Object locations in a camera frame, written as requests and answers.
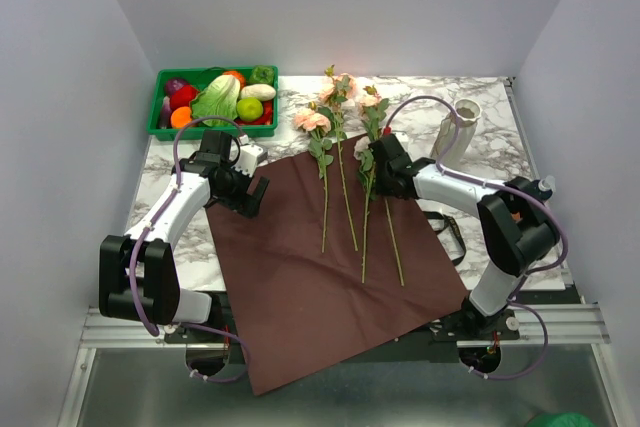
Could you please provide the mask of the black ribbon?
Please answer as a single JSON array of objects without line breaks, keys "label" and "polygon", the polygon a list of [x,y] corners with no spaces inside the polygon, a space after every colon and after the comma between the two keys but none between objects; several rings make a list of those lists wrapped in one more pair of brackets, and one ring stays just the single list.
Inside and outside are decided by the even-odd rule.
[{"label": "black ribbon", "polygon": [[467,247],[456,220],[449,215],[444,215],[436,211],[424,211],[423,214],[429,221],[440,223],[440,227],[434,229],[437,235],[441,235],[443,232],[449,232],[451,234],[460,251],[460,255],[452,258],[451,261],[454,266],[460,265],[466,257]]}]

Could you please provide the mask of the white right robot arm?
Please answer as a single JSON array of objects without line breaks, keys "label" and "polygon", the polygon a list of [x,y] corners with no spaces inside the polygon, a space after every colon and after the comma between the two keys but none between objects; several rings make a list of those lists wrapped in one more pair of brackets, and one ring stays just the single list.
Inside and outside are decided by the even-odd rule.
[{"label": "white right robot arm", "polygon": [[517,177],[497,182],[465,175],[433,159],[412,160],[396,135],[370,145],[376,164],[376,192],[400,199],[445,204],[480,222],[489,263],[459,311],[462,331],[480,339],[496,327],[532,264],[561,240],[544,202],[552,194],[539,181]]}]

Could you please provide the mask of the dark red wrapping paper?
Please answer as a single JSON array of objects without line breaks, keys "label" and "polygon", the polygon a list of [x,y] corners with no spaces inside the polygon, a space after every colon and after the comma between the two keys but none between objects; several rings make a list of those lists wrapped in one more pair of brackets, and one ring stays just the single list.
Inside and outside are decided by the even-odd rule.
[{"label": "dark red wrapping paper", "polygon": [[257,395],[404,335],[461,307],[466,288],[419,205],[370,203],[366,280],[361,282],[364,191],[354,141],[343,161],[359,251],[353,241],[337,147],[323,182],[307,152],[261,167],[269,180],[259,213],[207,211],[237,332],[249,349]]}]

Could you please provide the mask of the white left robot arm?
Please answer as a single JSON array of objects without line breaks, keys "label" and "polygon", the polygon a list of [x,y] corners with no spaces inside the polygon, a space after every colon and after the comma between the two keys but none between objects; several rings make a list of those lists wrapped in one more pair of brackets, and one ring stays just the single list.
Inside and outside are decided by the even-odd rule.
[{"label": "white left robot arm", "polygon": [[195,214],[222,206],[245,218],[258,212],[269,185],[255,175],[266,150],[247,135],[210,130],[189,157],[173,155],[169,183],[150,211],[99,252],[99,310],[105,317],[139,321],[152,336],[186,324],[201,342],[222,327],[214,299],[180,287],[173,250]]}]

